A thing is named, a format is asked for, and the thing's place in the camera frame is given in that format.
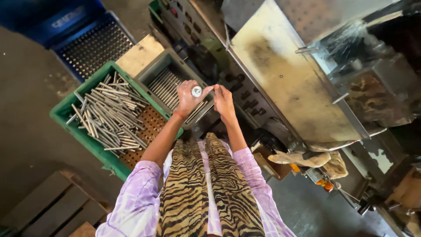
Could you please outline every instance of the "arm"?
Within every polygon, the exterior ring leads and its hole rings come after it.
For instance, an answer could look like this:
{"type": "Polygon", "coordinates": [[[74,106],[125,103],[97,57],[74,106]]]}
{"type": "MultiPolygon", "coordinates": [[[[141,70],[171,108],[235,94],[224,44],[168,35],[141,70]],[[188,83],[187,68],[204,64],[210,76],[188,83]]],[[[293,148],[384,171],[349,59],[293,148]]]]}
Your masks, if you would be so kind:
{"type": "Polygon", "coordinates": [[[215,85],[215,111],[221,114],[221,120],[226,126],[232,152],[247,148],[235,115],[232,94],[223,85],[215,85]]]}
{"type": "Polygon", "coordinates": [[[271,218],[276,222],[282,222],[272,198],[272,189],[266,184],[260,167],[245,143],[235,115],[231,92],[222,85],[215,85],[215,110],[221,114],[221,120],[226,126],[233,159],[244,175],[256,200],[271,218]]]}
{"type": "Polygon", "coordinates": [[[183,83],[177,87],[177,94],[179,96],[180,105],[174,111],[173,116],[155,138],[155,140],[149,144],[148,148],[142,155],[141,161],[152,161],[162,167],[167,157],[168,152],[171,150],[177,132],[183,124],[184,120],[193,111],[193,109],[209,94],[213,89],[212,86],[208,86],[203,90],[200,97],[192,96],[193,87],[197,86],[197,81],[183,81],[183,83]]]}
{"type": "Polygon", "coordinates": [[[153,226],[158,221],[159,208],[158,179],[161,176],[161,167],[171,149],[181,124],[191,111],[213,89],[203,90],[201,97],[194,98],[191,89],[197,85],[196,81],[184,81],[177,87],[180,105],[173,116],[149,144],[142,159],[136,164],[117,197],[115,208],[107,216],[107,222],[99,226],[97,237],[105,236],[131,236],[135,232],[139,236],[153,236],[154,228],[143,228],[139,231],[139,224],[153,226]]]}

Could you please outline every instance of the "concrete floor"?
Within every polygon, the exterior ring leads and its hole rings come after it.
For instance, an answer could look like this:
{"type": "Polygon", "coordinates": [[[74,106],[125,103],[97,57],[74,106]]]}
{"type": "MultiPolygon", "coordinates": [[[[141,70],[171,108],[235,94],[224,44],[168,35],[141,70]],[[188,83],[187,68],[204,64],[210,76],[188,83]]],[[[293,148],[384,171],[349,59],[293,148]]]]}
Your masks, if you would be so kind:
{"type": "MultiPolygon", "coordinates": [[[[149,1],[102,2],[135,39],[148,34],[149,1]]],[[[0,218],[61,168],[79,174],[114,202],[123,182],[102,170],[102,163],[48,114],[78,82],[42,46],[1,27],[0,35],[0,218]]]]}
{"type": "MultiPolygon", "coordinates": [[[[148,33],[145,0],[102,1],[137,40],[148,33]]],[[[78,83],[54,55],[0,28],[0,218],[57,169],[79,174],[114,202],[123,182],[48,115],[78,83]]],[[[284,222],[297,236],[395,236],[377,213],[361,217],[339,193],[327,194],[303,177],[269,180],[284,222]]]]}

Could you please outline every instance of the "black knob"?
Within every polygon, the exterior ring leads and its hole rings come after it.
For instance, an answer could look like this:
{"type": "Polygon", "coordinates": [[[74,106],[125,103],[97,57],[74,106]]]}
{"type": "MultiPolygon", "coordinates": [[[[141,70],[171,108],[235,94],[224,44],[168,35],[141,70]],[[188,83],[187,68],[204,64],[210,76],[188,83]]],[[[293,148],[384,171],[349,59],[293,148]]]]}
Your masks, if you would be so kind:
{"type": "Polygon", "coordinates": [[[245,100],[249,96],[250,96],[250,91],[246,91],[246,92],[244,92],[244,93],[241,94],[241,99],[242,100],[245,100]]]}
{"type": "Polygon", "coordinates": [[[243,82],[245,80],[245,76],[244,74],[238,74],[237,75],[237,81],[238,82],[243,82]]]}
{"type": "Polygon", "coordinates": [[[259,111],[257,111],[257,109],[253,109],[253,111],[250,113],[252,116],[255,116],[256,114],[258,114],[259,111]]]}
{"type": "Polygon", "coordinates": [[[231,74],[228,74],[228,75],[225,76],[225,80],[227,82],[231,82],[231,81],[235,80],[235,77],[233,77],[231,74]]]}
{"type": "Polygon", "coordinates": [[[260,110],[259,110],[259,115],[260,115],[260,116],[262,116],[262,115],[264,115],[264,114],[266,114],[266,110],[265,110],[265,109],[263,109],[263,108],[260,108],[260,110]]]}
{"type": "Polygon", "coordinates": [[[246,110],[250,105],[250,101],[247,101],[246,103],[244,103],[244,105],[242,106],[243,110],[246,110]]]}
{"type": "Polygon", "coordinates": [[[238,83],[238,84],[233,85],[229,91],[231,91],[231,92],[236,92],[236,91],[238,91],[241,87],[242,87],[242,83],[238,83]]]}
{"type": "Polygon", "coordinates": [[[251,103],[250,103],[250,108],[254,108],[257,104],[258,104],[259,102],[257,102],[257,100],[253,100],[251,103]]]}

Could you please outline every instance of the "lavender tie-dye shirt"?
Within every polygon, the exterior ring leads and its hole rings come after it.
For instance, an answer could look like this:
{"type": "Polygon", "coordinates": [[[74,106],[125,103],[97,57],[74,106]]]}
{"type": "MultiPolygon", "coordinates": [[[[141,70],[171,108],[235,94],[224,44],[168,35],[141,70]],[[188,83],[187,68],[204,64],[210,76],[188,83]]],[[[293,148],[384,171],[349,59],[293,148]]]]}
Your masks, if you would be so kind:
{"type": "MultiPolygon", "coordinates": [[[[211,190],[208,155],[205,141],[197,142],[205,166],[208,190],[211,190]]],[[[272,189],[266,184],[261,170],[248,148],[231,152],[229,146],[222,142],[234,158],[250,186],[260,211],[265,235],[268,237],[296,237],[283,223],[276,204],[272,198],[272,189]]],[[[172,162],[172,150],[164,163],[164,180],[167,178],[172,162]]],[[[159,218],[158,180],[162,170],[155,162],[140,161],[121,188],[115,208],[107,216],[107,222],[98,227],[97,237],[146,237],[154,236],[159,218]]],[[[218,210],[212,192],[209,195],[208,234],[222,236],[218,210]]]]}

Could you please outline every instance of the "gray plastic crate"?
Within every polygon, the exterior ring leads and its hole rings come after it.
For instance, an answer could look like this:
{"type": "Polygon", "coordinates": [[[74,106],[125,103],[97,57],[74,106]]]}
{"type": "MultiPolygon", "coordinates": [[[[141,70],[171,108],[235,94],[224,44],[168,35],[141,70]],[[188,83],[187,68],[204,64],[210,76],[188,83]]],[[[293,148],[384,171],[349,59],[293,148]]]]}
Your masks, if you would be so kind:
{"type": "MultiPolygon", "coordinates": [[[[154,82],[155,78],[165,68],[168,68],[181,81],[196,80],[202,89],[208,85],[184,63],[184,61],[174,52],[173,49],[168,48],[164,50],[134,78],[134,81],[137,82],[139,86],[146,91],[162,109],[165,110],[166,113],[173,114],[173,111],[149,88],[151,83],[154,82]]],[[[204,99],[204,101],[207,101],[206,105],[198,110],[190,121],[187,119],[181,127],[184,129],[190,129],[197,121],[199,121],[213,107],[214,95],[214,92],[210,92],[204,99]]]]}

